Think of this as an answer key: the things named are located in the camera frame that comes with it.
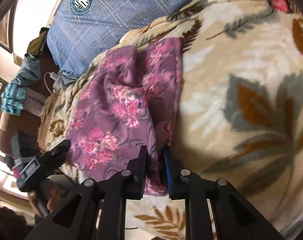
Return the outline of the left hand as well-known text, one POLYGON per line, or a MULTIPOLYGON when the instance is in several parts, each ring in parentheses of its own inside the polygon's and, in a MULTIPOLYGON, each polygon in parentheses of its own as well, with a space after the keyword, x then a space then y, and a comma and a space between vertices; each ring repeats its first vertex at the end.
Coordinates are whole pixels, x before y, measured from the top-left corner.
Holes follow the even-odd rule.
POLYGON ((36 215, 45 218, 66 197, 67 191, 50 179, 28 192, 28 200, 36 215))

